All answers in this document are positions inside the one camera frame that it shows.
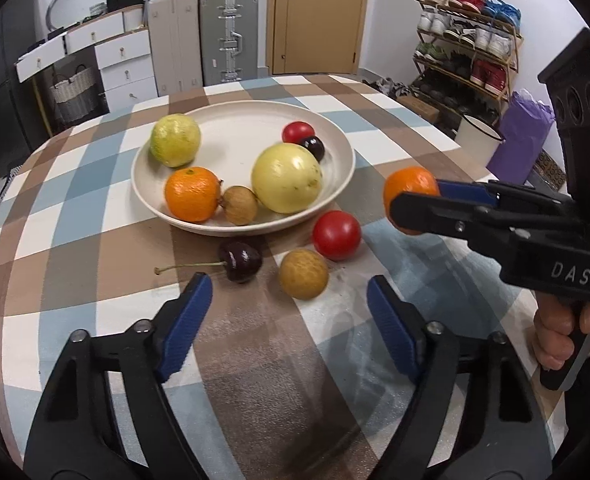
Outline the person right hand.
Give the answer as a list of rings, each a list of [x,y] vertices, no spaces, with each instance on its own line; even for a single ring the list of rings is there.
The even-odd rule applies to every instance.
[[[534,355],[547,370],[560,370],[574,353],[570,334],[576,327],[572,309],[555,296],[536,292],[538,310],[534,315]],[[582,309],[580,330],[590,335],[590,304]]]

